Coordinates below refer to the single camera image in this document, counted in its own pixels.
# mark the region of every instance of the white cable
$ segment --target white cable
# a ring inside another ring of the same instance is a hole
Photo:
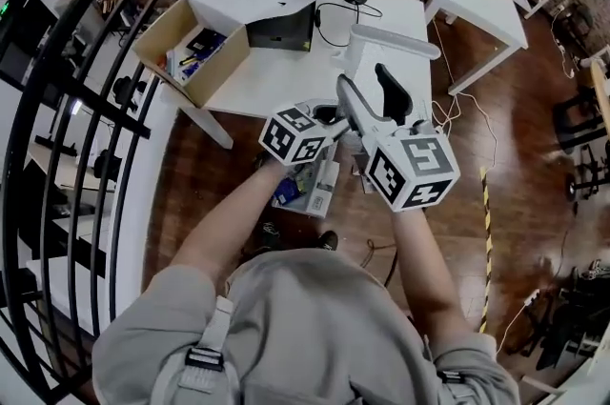
[[[557,38],[555,37],[555,33],[553,32],[553,26],[555,25],[555,21],[559,17],[559,14],[562,12],[563,9],[560,9],[551,21],[551,35],[553,36],[553,42],[555,43],[555,46],[557,46],[557,49],[561,53],[561,69],[563,70],[563,74],[565,74],[566,78],[569,78],[571,80],[572,78],[574,78],[574,70],[570,70],[570,73],[565,70],[565,47],[559,44],[559,41],[557,40]]]
[[[458,93],[458,95],[469,96],[470,98],[472,98],[474,100],[478,111],[480,111],[483,114],[483,117],[485,117],[485,123],[487,124],[487,129],[489,130],[489,132],[492,134],[492,137],[494,138],[494,157],[492,159],[492,167],[489,168],[488,170],[486,170],[486,172],[490,172],[493,168],[496,167],[496,153],[498,152],[498,138],[496,137],[496,134],[494,133],[494,130],[492,129],[491,119],[489,118],[489,115],[487,114],[487,112],[484,111],[480,107],[477,99],[473,95],[471,95],[470,93],[462,93],[462,92]]]
[[[523,312],[525,310],[525,307],[527,307],[527,304],[524,303],[523,306],[520,308],[520,310],[517,312],[517,315],[515,315],[515,318],[513,318],[513,320],[511,320],[511,323],[508,324],[508,327],[506,327],[506,331],[504,331],[504,337],[502,338],[502,340],[499,343],[498,350],[496,351],[496,355],[498,355],[499,352],[502,350],[502,346],[504,345],[504,341],[506,340],[506,335],[508,335],[508,330],[515,323],[515,320],[517,320],[517,317],[521,315],[521,312]]]
[[[442,45],[442,39],[440,38],[440,34],[438,33],[437,22],[435,21],[435,19],[432,19],[432,23],[434,24],[435,30],[437,31],[437,37],[438,37],[438,42],[440,44],[440,50],[442,51],[442,57],[445,60],[445,65],[447,65],[447,71],[449,72],[449,77],[451,78],[451,83],[456,83],[456,81],[454,80],[454,76],[451,73],[451,68],[449,67],[449,60],[447,59],[447,54],[445,54],[445,48]],[[463,95],[463,96],[468,96],[474,100],[478,111],[480,111],[483,114],[483,117],[485,118],[485,124],[487,124],[487,129],[489,130],[489,133],[491,133],[492,137],[494,138],[494,157],[492,160],[492,167],[487,170],[487,172],[489,172],[490,170],[492,170],[493,168],[496,167],[496,154],[498,152],[498,138],[496,137],[496,134],[494,133],[494,130],[492,129],[491,119],[489,118],[489,115],[487,114],[487,112],[484,111],[480,107],[477,99],[473,95],[471,95],[470,93],[462,93],[462,92],[459,92],[458,94]],[[445,119],[446,119],[445,122],[438,122],[437,118],[435,117],[435,120],[437,121],[437,123],[440,124],[441,128],[444,128],[445,124],[449,123],[449,128],[447,130],[447,137],[449,137],[449,134],[451,133],[451,126],[452,126],[451,121],[456,120],[458,117],[461,116],[461,108],[459,107],[458,96],[454,95],[454,100],[451,103],[451,107],[449,108],[448,113],[445,113],[445,111],[442,109],[442,107],[439,105],[439,103],[436,100],[433,100],[433,108],[432,108],[433,116],[434,116],[434,104],[436,104],[437,107],[440,109],[440,111],[442,111],[442,113],[445,115]],[[455,117],[450,117],[451,110],[453,109],[454,104],[457,105],[457,115]]]
[[[447,71],[449,72],[449,77],[451,78],[451,83],[456,83],[454,80],[454,76],[451,74],[451,68],[449,68],[449,61],[447,60],[447,54],[445,54],[445,49],[442,47],[442,39],[440,39],[440,34],[438,33],[437,21],[432,19],[432,23],[435,25],[435,30],[437,31],[438,42],[440,44],[440,50],[442,51],[442,57],[445,58],[445,65],[447,65]]]

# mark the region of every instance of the yellow and black striped pole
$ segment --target yellow and black striped pole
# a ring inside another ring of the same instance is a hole
[[[492,216],[489,210],[489,188],[487,187],[487,170],[480,169],[480,181],[483,184],[483,207],[485,209],[485,231],[486,241],[485,248],[487,252],[487,268],[485,277],[485,305],[483,306],[483,314],[480,319],[480,327],[478,331],[484,333],[487,328],[487,310],[489,306],[489,291],[492,284]]]

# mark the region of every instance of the white box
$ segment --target white box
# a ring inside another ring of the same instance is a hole
[[[276,200],[272,206],[289,212],[302,213],[313,217],[324,218],[331,205],[339,175],[339,164],[334,161],[336,143],[325,149],[315,162],[314,183],[304,195],[286,205]]]

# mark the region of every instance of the black metal railing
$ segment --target black metal railing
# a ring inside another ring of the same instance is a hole
[[[91,44],[77,74],[74,77],[66,78],[64,75],[54,75],[54,66],[57,64],[62,51],[93,0],[72,0],[70,2],[51,30],[45,46],[33,65],[28,83],[21,95],[7,146],[2,179],[2,277],[8,315],[0,309],[0,316],[4,321],[4,325],[14,333],[19,353],[14,353],[10,345],[2,338],[0,338],[0,351],[16,372],[19,373],[45,403],[56,403],[69,394],[75,394],[85,401],[93,401],[91,397],[80,394],[80,389],[91,379],[92,375],[91,345],[87,349],[87,346],[84,344],[84,338],[91,344],[100,334],[100,309],[97,298],[98,279],[94,269],[97,268],[98,264],[97,257],[102,230],[102,217],[104,215],[108,183],[111,177],[111,159],[117,148],[121,131],[126,130],[132,133],[132,140],[127,155],[122,161],[122,176],[118,179],[114,192],[114,217],[109,236],[110,271],[105,274],[109,279],[109,295],[107,300],[109,303],[110,320],[112,321],[116,317],[115,272],[125,194],[129,185],[132,162],[138,141],[140,138],[148,139],[150,136],[150,130],[146,127],[145,121],[159,79],[154,77],[151,80],[147,88],[147,94],[141,102],[137,118],[129,113],[129,101],[122,103],[121,107],[118,108],[108,97],[133,41],[147,21],[150,20],[159,0],[148,0],[139,12],[131,29],[121,42],[122,46],[112,62],[100,93],[89,89],[85,85],[85,79],[90,72],[93,61],[111,33],[113,25],[120,19],[119,14],[128,6],[130,1],[132,0],[118,0],[112,13],[106,19],[104,27]],[[139,64],[132,75],[128,87],[126,95],[128,98],[131,98],[135,92],[143,72],[144,67],[142,64]],[[40,213],[40,292],[36,293],[35,296],[38,300],[34,298],[32,301],[31,294],[25,296],[19,284],[20,268],[23,267],[24,261],[19,261],[18,256],[19,217],[16,211],[19,210],[17,200],[19,200],[19,193],[22,190],[24,182],[23,170],[34,120],[43,101],[45,88],[49,82],[52,82],[64,94],[64,97],[56,115],[56,122],[54,122],[51,158],[48,167],[45,169],[46,180],[44,194],[42,195],[42,211]],[[70,197],[70,222],[67,229],[68,237],[66,243],[70,318],[69,325],[66,326],[66,322],[58,325],[57,316],[59,312],[53,306],[48,231],[52,223],[51,194],[66,132],[72,119],[71,109],[76,100],[80,100],[91,110],[91,121],[83,140],[83,147],[80,152],[81,157],[76,169]],[[78,241],[79,207],[87,173],[87,161],[102,117],[112,122],[114,127],[100,175],[93,217],[90,264],[92,335],[89,335],[79,324],[76,299],[75,246]],[[35,316],[38,325],[32,322],[32,315]],[[47,359],[36,351],[32,337],[44,344],[48,353]],[[57,384],[53,383],[51,385],[46,375],[49,375]]]

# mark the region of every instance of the strap buckle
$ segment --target strap buckle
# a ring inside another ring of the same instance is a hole
[[[224,357],[220,351],[211,348],[192,347],[184,359],[186,366],[194,366],[202,370],[221,372],[224,370]]]

